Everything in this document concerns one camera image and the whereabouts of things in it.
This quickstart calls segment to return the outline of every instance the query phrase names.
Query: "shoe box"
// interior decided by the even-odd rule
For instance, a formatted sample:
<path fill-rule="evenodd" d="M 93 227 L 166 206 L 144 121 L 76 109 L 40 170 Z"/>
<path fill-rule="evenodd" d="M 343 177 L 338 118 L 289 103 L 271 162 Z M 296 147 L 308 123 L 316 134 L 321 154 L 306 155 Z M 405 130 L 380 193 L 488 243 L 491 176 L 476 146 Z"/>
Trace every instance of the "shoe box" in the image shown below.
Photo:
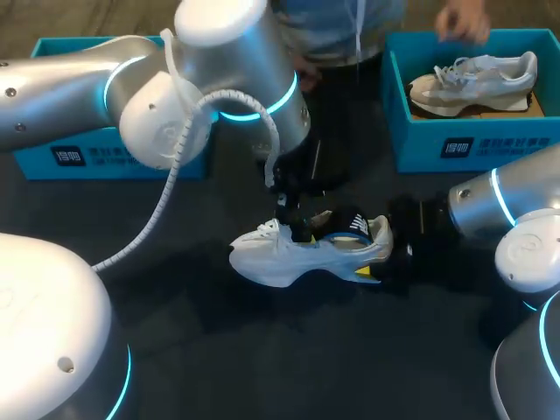
<path fill-rule="evenodd" d="M 147 37 L 163 46 L 160 37 Z M 111 38 L 41 38 L 31 56 L 42 57 L 97 46 Z M 165 179 L 158 171 L 136 161 L 124 147 L 116 128 L 97 129 L 55 142 L 14 152 L 29 180 L 43 179 Z M 181 179 L 203 179 L 207 174 L 207 151 L 181 168 Z"/>
<path fill-rule="evenodd" d="M 546 29 L 495 30 L 484 46 L 439 43 L 433 32 L 388 36 L 381 92 L 399 172 L 489 171 L 560 141 L 560 43 Z M 522 112 L 469 107 L 458 117 L 410 106 L 405 87 L 458 57 L 519 57 L 532 51 L 538 78 Z"/>

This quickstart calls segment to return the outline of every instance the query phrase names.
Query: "white spiral cable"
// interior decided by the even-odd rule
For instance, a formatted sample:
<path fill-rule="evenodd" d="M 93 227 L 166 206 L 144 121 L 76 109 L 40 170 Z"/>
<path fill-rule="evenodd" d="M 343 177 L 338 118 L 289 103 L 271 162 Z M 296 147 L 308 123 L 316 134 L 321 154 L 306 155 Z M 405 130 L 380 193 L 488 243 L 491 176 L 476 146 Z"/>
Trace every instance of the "white spiral cable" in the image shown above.
<path fill-rule="evenodd" d="M 171 170 L 169 171 L 169 175 L 167 180 L 165 181 L 164 190 L 161 193 L 161 197 L 156 204 L 156 208 L 154 209 L 153 213 L 151 214 L 150 219 L 140 231 L 140 233 L 134 238 L 126 247 L 121 249 L 119 252 L 114 254 L 113 256 L 107 258 L 104 261 L 101 261 L 93 266 L 94 271 L 99 272 L 101 270 L 110 267 L 111 265 L 118 263 L 121 261 L 125 256 L 129 255 L 132 251 L 134 251 L 138 246 L 146 239 L 146 237 L 151 233 L 153 228 L 158 223 L 159 219 L 167 203 L 169 198 L 171 197 L 171 193 L 173 187 L 175 186 L 175 181 L 177 180 L 177 176 L 179 175 L 179 169 L 181 167 L 181 155 L 183 154 L 183 150 L 185 149 L 189 136 L 192 136 L 194 133 L 191 132 L 191 127 L 193 126 L 193 119 L 195 116 L 198 117 L 205 117 L 204 108 L 209 107 L 213 103 L 223 100 L 229 99 L 234 100 L 237 102 L 244 103 L 254 112 L 258 113 L 261 116 L 262 121 L 266 124 L 270 132 L 270 154 L 264 164 L 264 183 L 267 187 L 272 187 L 274 185 L 274 165 L 280 155 L 280 136 L 278 135 L 277 125 L 274 123 L 274 120 L 270 116 L 269 112 L 266 108 L 254 97 L 244 94 L 238 90 L 233 89 L 222 89 L 212 92 L 211 94 L 207 94 L 203 96 L 199 101 L 196 102 L 193 108 L 193 112 L 187 119 L 185 123 L 185 127 L 181 132 L 181 136 L 179 137 L 177 148 L 175 151 L 175 156 L 173 158 L 173 164 L 171 166 Z"/>

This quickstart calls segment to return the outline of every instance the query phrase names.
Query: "sneaker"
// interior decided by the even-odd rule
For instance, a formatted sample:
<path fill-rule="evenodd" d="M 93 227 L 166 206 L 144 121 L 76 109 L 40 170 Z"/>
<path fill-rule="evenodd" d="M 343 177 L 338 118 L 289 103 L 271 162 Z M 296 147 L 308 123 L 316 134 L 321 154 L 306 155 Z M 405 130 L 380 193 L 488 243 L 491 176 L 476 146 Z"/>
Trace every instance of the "sneaker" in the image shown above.
<path fill-rule="evenodd" d="M 500 111 L 524 111 L 536 83 L 536 56 L 498 59 L 483 55 L 456 59 L 453 66 L 434 67 L 409 84 L 409 98 L 416 106 L 437 116 L 457 116 L 470 105 Z"/>
<path fill-rule="evenodd" d="M 307 226 L 311 241 L 294 242 L 291 228 L 273 219 L 232 242 L 229 262 L 248 280 L 271 287 L 288 287 L 310 270 L 380 283 L 368 276 L 368 267 L 386 262 L 393 249 L 385 216 L 368 220 L 356 207 L 344 207 L 311 218 Z"/>

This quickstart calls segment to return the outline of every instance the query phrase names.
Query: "human hand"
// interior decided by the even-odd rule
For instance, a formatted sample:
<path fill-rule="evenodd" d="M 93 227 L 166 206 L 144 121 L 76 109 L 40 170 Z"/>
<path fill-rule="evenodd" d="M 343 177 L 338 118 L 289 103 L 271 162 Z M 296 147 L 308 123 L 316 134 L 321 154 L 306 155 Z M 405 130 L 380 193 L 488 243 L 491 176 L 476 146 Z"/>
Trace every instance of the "human hand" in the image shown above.
<path fill-rule="evenodd" d="M 291 60 L 299 78 L 299 88 L 302 92 L 311 92 L 321 80 L 321 72 L 301 55 L 292 54 Z"/>
<path fill-rule="evenodd" d="M 436 18 L 439 41 L 463 40 L 485 44 L 490 35 L 490 18 L 484 0 L 447 0 Z"/>

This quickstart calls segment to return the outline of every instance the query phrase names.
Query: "shoe sole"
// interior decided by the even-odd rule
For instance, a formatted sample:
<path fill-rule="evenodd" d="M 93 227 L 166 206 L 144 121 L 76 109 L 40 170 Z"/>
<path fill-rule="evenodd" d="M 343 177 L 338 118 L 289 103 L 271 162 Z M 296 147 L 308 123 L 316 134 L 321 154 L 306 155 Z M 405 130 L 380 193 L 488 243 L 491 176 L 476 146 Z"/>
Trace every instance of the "shoe sole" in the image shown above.
<path fill-rule="evenodd" d="M 420 103 L 417 101 L 410 100 L 414 103 L 417 107 L 428 111 L 431 114 L 436 116 L 447 116 L 447 117 L 454 117 L 458 116 L 460 112 L 472 105 L 479 105 L 483 107 L 487 107 L 490 109 L 494 109 L 496 111 L 511 111 L 511 112 L 519 112 L 519 111 L 526 111 L 529 109 L 529 99 L 528 94 L 523 94 L 523 96 L 519 94 L 505 94 L 502 96 L 496 96 L 494 98 L 487 98 L 482 101 L 476 102 L 465 102 L 462 105 L 458 105 L 456 107 L 432 107 L 430 105 L 426 105 L 425 103 Z"/>
<path fill-rule="evenodd" d="M 384 259 L 382 261 L 379 262 L 372 262 L 373 265 L 375 265 L 376 263 L 385 263 L 388 259 Z M 355 271 L 352 271 L 351 269 L 348 269 L 346 267 L 344 268 L 316 268 L 316 269 L 308 269 L 305 271 L 301 271 L 301 272 L 292 272 L 290 274 L 284 274 L 281 276 L 271 276 L 271 275 L 267 275 L 267 276 L 259 276 L 256 277 L 254 276 L 255 273 L 246 273 L 243 272 L 242 269 L 237 269 L 236 267 L 233 266 L 233 264 L 230 265 L 232 266 L 232 268 L 241 276 L 245 277 L 246 279 L 248 279 L 250 282 L 256 283 L 256 284 L 261 284 L 263 286 L 268 286 L 268 287 L 275 287 L 278 289 L 285 289 L 286 287 L 290 287 L 291 285 L 293 285 L 301 276 L 303 276 L 305 273 L 308 273 L 309 271 L 315 271 L 315 270 L 323 270 L 323 271 L 328 271 L 329 273 L 333 274 L 334 276 L 340 278 L 341 280 L 345 280 L 347 282 L 351 282 L 351 283 L 359 283 L 359 284 L 381 284 L 382 281 L 381 280 L 377 280 L 375 277 L 373 276 L 363 276 L 361 274 L 358 274 Z"/>

